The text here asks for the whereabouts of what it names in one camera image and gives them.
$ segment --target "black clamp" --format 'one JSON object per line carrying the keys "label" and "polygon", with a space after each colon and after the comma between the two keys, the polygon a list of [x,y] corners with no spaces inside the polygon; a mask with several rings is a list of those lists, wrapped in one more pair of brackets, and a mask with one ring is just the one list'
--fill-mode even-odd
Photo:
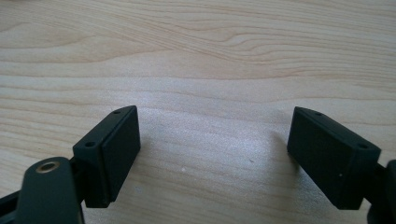
{"label": "black clamp", "polygon": [[289,154],[338,209],[371,204],[369,224],[396,221],[396,161],[377,163],[381,149],[314,110],[295,107]]}
{"label": "black clamp", "polygon": [[115,202],[139,150],[136,106],[111,112],[73,146],[71,160],[49,158],[27,169],[21,190],[0,199],[0,223],[84,223],[81,202]]}

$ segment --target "wooden table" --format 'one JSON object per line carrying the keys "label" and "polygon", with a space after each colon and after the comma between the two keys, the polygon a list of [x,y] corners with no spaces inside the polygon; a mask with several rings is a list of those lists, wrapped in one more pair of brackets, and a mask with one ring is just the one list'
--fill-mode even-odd
{"label": "wooden table", "polygon": [[87,223],[365,223],[288,156],[312,108],[396,159],[396,2],[0,2],[0,196],[110,111],[142,149]]}

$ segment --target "screw hole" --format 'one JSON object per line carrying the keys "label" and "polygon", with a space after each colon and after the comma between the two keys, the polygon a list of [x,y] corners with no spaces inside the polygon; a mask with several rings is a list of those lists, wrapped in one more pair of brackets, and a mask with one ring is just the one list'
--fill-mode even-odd
{"label": "screw hole", "polygon": [[362,144],[362,143],[358,143],[358,147],[361,147],[361,148],[367,148],[367,146],[366,146],[366,145],[364,145],[364,144]]}
{"label": "screw hole", "polygon": [[55,170],[56,168],[59,167],[59,165],[60,163],[58,161],[49,161],[37,167],[35,171],[40,174],[44,174]]}
{"label": "screw hole", "polygon": [[85,147],[93,147],[94,145],[95,145],[94,142],[87,142],[87,143],[85,144]]}

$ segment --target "black plastic part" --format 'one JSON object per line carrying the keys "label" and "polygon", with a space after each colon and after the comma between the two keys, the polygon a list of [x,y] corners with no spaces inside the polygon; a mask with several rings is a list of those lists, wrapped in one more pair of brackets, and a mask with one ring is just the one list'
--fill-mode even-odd
{"label": "black plastic part", "polygon": [[76,165],[87,176],[87,207],[108,207],[140,150],[137,108],[113,111],[73,146]]}
{"label": "black plastic part", "polygon": [[16,191],[0,199],[0,224],[14,223],[19,195]]}
{"label": "black plastic part", "polygon": [[49,158],[25,173],[17,207],[17,224],[84,223],[69,160]]}
{"label": "black plastic part", "polygon": [[381,150],[324,114],[295,107],[288,152],[333,205],[359,209]]}

